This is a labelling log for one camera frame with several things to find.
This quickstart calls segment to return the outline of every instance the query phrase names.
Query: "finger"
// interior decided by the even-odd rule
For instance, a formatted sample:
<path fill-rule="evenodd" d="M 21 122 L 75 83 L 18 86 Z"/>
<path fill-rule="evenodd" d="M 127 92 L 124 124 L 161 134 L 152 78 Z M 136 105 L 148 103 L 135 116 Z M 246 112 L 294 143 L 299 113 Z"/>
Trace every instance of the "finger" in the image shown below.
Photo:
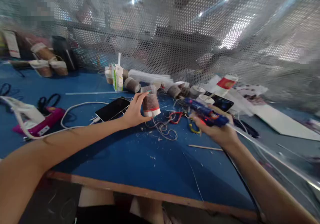
<path fill-rule="evenodd" d="M 138 99 L 137 99 L 137 105 L 139 105 L 141 107 L 143 99 L 149 94 L 149 92 L 144 92 L 141 95 L 139 95 Z"/>
<path fill-rule="evenodd" d="M 137 100 L 138 100 L 139 96 L 141 96 L 142 94 L 143 94 L 143 93 L 136 93 L 136 94 L 134 95 L 133 100 L 132 100 L 131 102 L 137 103 Z"/>
<path fill-rule="evenodd" d="M 148 122 L 151 120 L 152 120 L 152 117 L 142 117 L 142 122 Z"/>
<path fill-rule="evenodd" d="M 221 109 L 219 109 L 218 107 L 213 106 L 213 105 L 208 105 L 208 107 L 209 107 L 210 109 L 214 110 L 214 111 L 215 111 L 216 113 L 218 113 L 219 115 L 226 116 L 226 117 L 229 119 L 230 123 L 233 124 L 233 119 L 232 119 L 232 116 L 231 116 L 230 114 L 224 112 L 223 110 L 221 110 Z"/>
<path fill-rule="evenodd" d="M 227 115 L 226 112 L 224 112 L 223 110 L 219 109 L 218 107 L 214 106 L 214 105 L 208 105 L 208 107 L 212 110 L 214 110 L 216 113 L 220 114 L 220 115 Z"/>
<path fill-rule="evenodd" d="M 204 133 L 208 134 L 211 132 L 212 128 L 207 126 L 203 120 L 201 120 L 199 117 L 194 116 L 193 121 L 196 123 L 197 127 L 200 128 Z"/>

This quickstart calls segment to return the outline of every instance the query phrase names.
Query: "black smartphone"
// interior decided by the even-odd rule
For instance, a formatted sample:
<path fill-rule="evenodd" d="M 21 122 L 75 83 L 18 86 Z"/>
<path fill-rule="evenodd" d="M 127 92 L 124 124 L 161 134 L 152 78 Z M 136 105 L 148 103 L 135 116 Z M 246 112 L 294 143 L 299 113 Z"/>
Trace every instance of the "black smartphone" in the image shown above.
<path fill-rule="evenodd" d="M 209 96 L 212 93 L 206 91 L 205 95 Z M 226 98 L 220 97 L 218 95 L 213 95 L 212 99 L 214 100 L 214 106 L 218 107 L 220 110 L 223 110 L 224 112 L 227 112 L 234 104 L 231 100 L 228 100 Z"/>
<path fill-rule="evenodd" d="M 99 117 L 103 122 L 110 121 L 118 117 L 118 115 L 125 111 L 125 109 L 130 105 L 130 101 L 124 97 L 120 97 L 110 104 L 102 107 L 95 112 L 96 116 Z"/>

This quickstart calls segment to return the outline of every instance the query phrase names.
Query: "black scissors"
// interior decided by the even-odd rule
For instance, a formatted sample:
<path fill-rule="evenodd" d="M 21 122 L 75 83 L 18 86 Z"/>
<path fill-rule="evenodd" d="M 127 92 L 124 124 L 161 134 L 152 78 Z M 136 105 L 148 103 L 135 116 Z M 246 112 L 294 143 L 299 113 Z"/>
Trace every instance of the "black scissors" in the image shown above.
<path fill-rule="evenodd" d="M 55 107 L 55 106 L 59 103 L 59 101 L 60 101 L 60 98 L 61 98 L 61 95 L 60 95 L 60 94 L 55 93 L 55 94 L 51 95 L 48 100 L 47 100 L 47 98 L 44 97 L 44 96 L 41 97 L 41 98 L 38 100 L 38 110 L 39 110 L 42 114 L 44 114 L 45 116 L 47 116 L 47 115 L 50 114 L 50 112 L 46 109 L 46 107 L 49 106 L 51 100 L 52 100 L 54 97 L 56 97 L 56 101 L 55 101 L 53 104 L 51 104 L 50 106 Z"/>

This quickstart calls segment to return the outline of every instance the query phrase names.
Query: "charging cable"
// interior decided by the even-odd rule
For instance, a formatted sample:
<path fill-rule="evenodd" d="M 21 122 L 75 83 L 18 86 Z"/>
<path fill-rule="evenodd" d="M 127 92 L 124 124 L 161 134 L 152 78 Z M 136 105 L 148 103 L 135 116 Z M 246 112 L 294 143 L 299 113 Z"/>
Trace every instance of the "charging cable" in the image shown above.
<path fill-rule="evenodd" d="M 14 113 L 14 115 L 16 116 L 16 119 L 17 119 L 17 121 L 18 121 L 18 123 L 19 123 L 19 125 L 20 125 L 20 127 L 21 127 L 21 129 L 22 129 L 22 131 L 23 131 L 23 133 L 24 133 L 27 137 L 29 137 L 30 139 L 34 139 L 34 140 L 42 139 L 42 138 L 51 136 L 51 135 L 53 135 L 53 134 L 56 134 L 56 133 L 59 133 L 59 132 L 62 132 L 62 131 L 71 130 L 71 129 L 75 129 L 75 128 L 79 128 L 79 127 L 84 127 L 84 126 L 66 127 L 66 126 L 64 126 L 64 124 L 63 124 L 63 119 L 66 117 L 67 113 L 68 113 L 71 109 L 73 109 L 73 108 L 75 108 L 75 107 L 78 107 L 78 106 L 81 106 L 81 105 L 85 105 L 85 104 L 108 104 L 108 103 L 105 103 L 105 102 L 90 101 L 90 102 L 84 102 L 84 103 L 80 103 L 80 104 L 71 106 L 71 107 L 69 107 L 69 108 L 66 110 L 66 112 L 64 113 L 64 115 L 63 115 L 63 117 L 62 117 L 62 119 L 61 119 L 61 121 L 60 121 L 60 125 L 61 125 L 64 129 L 59 130 L 59 131 L 57 131 L 57 132 L 53 132 L 53 133 L 47 134 L 47 135 L 44 135 L 44 136 L 35 137 L 35 136 L 31 135 L 30 132 L 26 129 L 26 127 L 25 127 L 25 125 L 24 125 L 24 122 L 23 122 L 23 120 L 22 120 L 21 114 L 20 114 L 19 111 L 16 110 L 16 107 L 15 107 L 9 100 L 7 100 L 4 96 L 0 96 L 0 98 L 3 99 L 5 102 L 7 102 L 7 103 L 11 106 L 11 108 L 12 108 L 12 110 L 13 110 L 13 113 Z M 90 125 L 92 125 L 92 124 L 94 124 L 94 123 L 97 123 L 98 121 L 100 121 L 100 118 L 99 118 L 99 117 L 96 117 L 95 119 L 93 119 L 93 121 L 91 122 Z"/>

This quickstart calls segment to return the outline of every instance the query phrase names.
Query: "wooden stick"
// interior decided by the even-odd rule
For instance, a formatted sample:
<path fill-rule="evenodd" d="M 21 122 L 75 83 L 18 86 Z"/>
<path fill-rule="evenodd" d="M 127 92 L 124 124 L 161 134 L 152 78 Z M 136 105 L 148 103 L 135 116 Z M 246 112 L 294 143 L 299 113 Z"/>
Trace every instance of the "wooden stick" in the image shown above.
<path fill-rule="evenodd" d="M 202 149 L 209 149 L 209 150 L 215 150 L 215 151 L 223 151 L 222 149 L 219 148 L 213 148 L 213 147 L 203 147 L 203 146 L 196 146 L 196 145 L 188 145 L 191 147 L 197 147 L 197 148 L 202 148 Z"/>

